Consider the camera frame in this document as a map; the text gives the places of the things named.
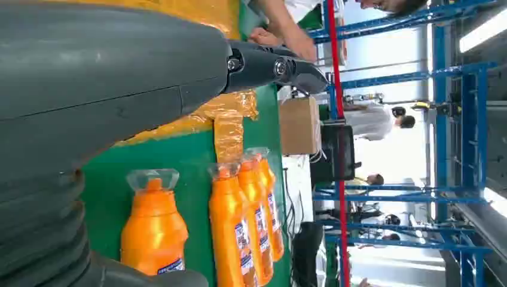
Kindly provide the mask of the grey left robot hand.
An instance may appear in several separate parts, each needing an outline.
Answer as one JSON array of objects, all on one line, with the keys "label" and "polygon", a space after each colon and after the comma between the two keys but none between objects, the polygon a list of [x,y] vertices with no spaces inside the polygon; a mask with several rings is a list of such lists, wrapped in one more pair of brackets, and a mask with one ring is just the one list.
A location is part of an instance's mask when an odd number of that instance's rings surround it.
[{"label": "grey left robot hand", "polygon": [[1,2],[1,285],[207,286],[145,275],[89,247],[81,167],[223,93],[328,82],[286,48],[155,11]]}]

